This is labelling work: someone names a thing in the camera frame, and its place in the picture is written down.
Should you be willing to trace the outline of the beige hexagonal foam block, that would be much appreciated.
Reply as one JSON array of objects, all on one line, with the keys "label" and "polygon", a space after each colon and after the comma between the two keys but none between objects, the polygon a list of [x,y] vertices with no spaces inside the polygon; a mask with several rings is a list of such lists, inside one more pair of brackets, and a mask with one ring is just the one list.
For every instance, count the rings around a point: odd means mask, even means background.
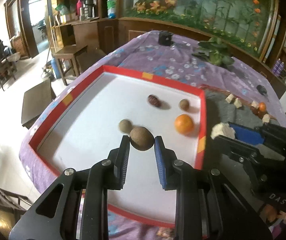
[{"label": "beige hexagonal foam block", "polygon": [[263,117],[262,117],[262,122],[264,124],[267,124],[270,122],[270,115],[269,114],[265,114]]}]

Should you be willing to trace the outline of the dark brown longan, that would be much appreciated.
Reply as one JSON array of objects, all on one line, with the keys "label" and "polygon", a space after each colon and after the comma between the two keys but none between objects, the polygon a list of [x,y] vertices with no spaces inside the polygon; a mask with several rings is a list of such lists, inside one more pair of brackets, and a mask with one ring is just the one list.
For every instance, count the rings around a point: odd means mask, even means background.
[{"label": "dark brown longan", "polygon": [[132,130],[132,123],[128,119],[123,119],[119,122],[118,127],[121,132],[129,134]]}]

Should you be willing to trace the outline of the orange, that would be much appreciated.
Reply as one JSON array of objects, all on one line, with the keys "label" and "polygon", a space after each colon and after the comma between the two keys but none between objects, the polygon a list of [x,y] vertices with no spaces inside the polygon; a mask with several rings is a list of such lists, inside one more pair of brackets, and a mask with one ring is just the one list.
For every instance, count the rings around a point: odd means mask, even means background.
[{"label": "orange", "polygon": [[187,114],[182,114],[176,117],[174,127],[180,134],[189,134],[193,131],[195,125],[192,118]]},{"label": "orange", "polygon": [[259,111],[261,113],[266,113],[267,107],[266,104],[264,102],[259,103]]}]

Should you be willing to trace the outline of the brown round longan fruit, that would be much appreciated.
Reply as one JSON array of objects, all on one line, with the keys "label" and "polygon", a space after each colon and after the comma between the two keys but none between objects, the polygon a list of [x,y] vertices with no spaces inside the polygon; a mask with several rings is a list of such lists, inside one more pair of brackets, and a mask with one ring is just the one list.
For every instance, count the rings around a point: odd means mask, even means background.
[{"label": "brown round longan fruit", "polygon": [[189,102],[189,100],[187,100],[187,99],[182,99],[182,100],[179,102],[179,107],[180,107],[180,109],[182,109],[183,111],[188,111],[189,108],[190,108],[190,102]]}]

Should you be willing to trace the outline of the red date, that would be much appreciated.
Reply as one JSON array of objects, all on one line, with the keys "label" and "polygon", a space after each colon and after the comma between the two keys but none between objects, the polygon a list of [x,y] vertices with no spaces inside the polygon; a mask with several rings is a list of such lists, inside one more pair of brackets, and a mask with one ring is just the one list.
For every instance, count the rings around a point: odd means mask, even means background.
[{"label": "red date", "polygon": [[153,94],[148,96],[148,103],[150,103],[152,106],[160,108],[162,103],[161,101]]},{"label": "red date", "polygon": [[254,106],[250,106],[250,110],[252,111],[252,113],[253,113],[255,116],[259,116],[259,114],[260,114],[259,108],[256,108],[256,107],[254,107]]}]

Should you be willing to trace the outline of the grey felt mat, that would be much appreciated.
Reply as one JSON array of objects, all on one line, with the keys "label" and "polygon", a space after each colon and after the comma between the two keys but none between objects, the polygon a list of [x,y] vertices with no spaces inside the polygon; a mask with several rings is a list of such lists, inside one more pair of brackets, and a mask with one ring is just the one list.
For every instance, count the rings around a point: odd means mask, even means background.
[{"label": "grey felt mat", "polygon": [[220,147],[216,146],[211,138],[211,131],[216,124],[221,122],[233,122],[248,128],[255,128],[263,125],[262,120],[254,115],[248,106],[236,108],[232,103],[227,103],[226,95],[222,93],[206,89],[205,96],[207,129],[203,169],[210,170],[216,167],[236,188],[249,189],[250,180],[243,166],[220,152]]}]

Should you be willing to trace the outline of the red white tray box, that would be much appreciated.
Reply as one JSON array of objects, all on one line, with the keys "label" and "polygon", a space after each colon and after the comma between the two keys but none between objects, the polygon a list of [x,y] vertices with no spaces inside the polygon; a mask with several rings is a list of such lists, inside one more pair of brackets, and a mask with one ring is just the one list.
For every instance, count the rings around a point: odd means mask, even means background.
[{"label": "red white tray box", "polygon": [[[160,108],[148,103],[155,95]],[[190,102],[188,111],[179,102]],[[174,127],[177,116],[187,114],[194,122],[189,134]],[[164,145],[178,159],[197,169],[203,165],[206,142],[205,93],[179,81],[136,70],[100,66],[84,74],[52,102],[30,132],[28,145],[41,163],[55,176],[63,170],[92,167],[118,148],[121,120],[161,136]],[[108,208],[139,222],[172,227],[176,193],[164,191],[159,182],[153,149],[130,149],[125,184],[122,190],[108,193]]]}]

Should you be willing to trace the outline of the purple spray bottles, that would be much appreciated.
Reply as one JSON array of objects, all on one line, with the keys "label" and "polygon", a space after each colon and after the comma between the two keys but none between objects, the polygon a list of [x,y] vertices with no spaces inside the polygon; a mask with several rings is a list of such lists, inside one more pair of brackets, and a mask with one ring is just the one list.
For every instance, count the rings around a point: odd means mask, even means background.
[{"label": "purple spray bottles", "polygon": [[284,62],[282,62],[281,59],[277,59],[272,68],[273,74],[279,77],[283,69],[284,69]]}]

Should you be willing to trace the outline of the green potted plant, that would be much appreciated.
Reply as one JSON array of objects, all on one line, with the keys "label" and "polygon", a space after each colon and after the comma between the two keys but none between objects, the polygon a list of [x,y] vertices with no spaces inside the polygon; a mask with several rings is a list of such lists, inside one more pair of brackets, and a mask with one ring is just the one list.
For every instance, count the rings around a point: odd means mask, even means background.
[{"label": "green potted plant", "polygon": [[228,46],[217,37],[212,37],[208,41],[199,41],[198,46],[193,48],[192,55],[222,68],[228,68],[235,62]]}]

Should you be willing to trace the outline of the dark wooden stool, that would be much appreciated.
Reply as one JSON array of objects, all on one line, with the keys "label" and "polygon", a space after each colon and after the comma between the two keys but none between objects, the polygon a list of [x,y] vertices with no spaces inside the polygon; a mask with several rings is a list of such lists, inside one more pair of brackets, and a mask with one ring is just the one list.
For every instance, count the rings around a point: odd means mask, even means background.
[{"label": "dark wooden stool", "polygon": [[55,98],[50,79],[27,90],[23,96],[21,125],[30,129]]}]

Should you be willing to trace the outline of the purple floral tablecloth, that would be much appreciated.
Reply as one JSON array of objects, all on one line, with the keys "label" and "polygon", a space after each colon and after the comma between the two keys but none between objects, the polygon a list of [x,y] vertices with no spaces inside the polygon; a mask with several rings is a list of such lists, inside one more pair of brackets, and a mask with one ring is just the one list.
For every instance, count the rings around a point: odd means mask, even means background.
[{"label": "purple floral tablecloth", "polygon": [[[204,87],[217,88],[230,92],[246,102],[264,102],[267,112],[281,126],[286,127],[286,115],[279,97],[263,74],[241,60],[235,60],[228,70],[202,61],[192,55],[193,48],[198,46],[198,42],[190,38],[174,35],[173,44],[169,47],[159,45],[158,38],[158,31],[150,31],[133,38],[124,46],[94,63],[82,75],[91,73],[100,66],[113,66],[161,76],[202,90]],[[257,85],[266,88],[267,97],[257,91]],[[49,111],[50,105],[34,125],[40,123],[41,117]],[[31,128],[29,135],[22,143],[19,158],[37,190],[44,192],[58,176],[52,174],[41,163],[28,145]]]}]

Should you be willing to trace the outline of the wooden side table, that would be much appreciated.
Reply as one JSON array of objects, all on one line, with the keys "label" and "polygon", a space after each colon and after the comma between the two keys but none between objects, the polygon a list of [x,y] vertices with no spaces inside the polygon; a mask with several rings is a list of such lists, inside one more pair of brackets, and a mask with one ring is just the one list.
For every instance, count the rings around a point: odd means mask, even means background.
[{"label": "wooden side table", "polygon": [[[77,57],[85,52],[87,52],[87,45],[68,45],[52,55],[55,59],[61,79],[65,86],[67,86],[67,79],[75,80],[78,76],[80,76],[80,63]],[[69,67],[66,69],[63,68],[64,61],[67,61],[69,64]]]}]

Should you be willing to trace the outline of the wooden chair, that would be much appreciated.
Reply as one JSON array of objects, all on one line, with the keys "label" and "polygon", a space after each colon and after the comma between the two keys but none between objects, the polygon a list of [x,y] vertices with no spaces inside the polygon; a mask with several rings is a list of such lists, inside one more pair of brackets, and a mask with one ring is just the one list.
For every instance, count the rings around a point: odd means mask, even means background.
[{"label": "wooden chair", "polygon": [[17,72],[15,62],[9,61],[8,57],[12,55],[12,51],[8,46],[4,46],[3,57],[0,57],[0,87],[4,90],[4,85],[13,78],[16,80],[14,75]]}]

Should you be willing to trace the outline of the green water bottle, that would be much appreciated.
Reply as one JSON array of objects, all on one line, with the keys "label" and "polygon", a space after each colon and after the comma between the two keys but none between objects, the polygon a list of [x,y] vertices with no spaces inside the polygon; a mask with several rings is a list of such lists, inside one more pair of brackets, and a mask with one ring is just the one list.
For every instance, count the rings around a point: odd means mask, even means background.
[{"label": "green water bottle", "polygon": [[108,18],[116,18],[116,0],[107,0]]}]

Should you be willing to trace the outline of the pink thermos bottle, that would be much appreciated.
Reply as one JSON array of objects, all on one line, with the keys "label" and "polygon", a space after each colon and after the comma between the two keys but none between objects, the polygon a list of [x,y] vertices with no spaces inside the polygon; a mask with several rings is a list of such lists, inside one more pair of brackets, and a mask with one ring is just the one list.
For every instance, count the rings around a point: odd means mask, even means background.
[{"label": "pink thermos bottle", "polygon": [[77,3],[76,3],[76,15],[80,16],[81,8],[82,8],[82,1],[81,0],[77,0]]}]

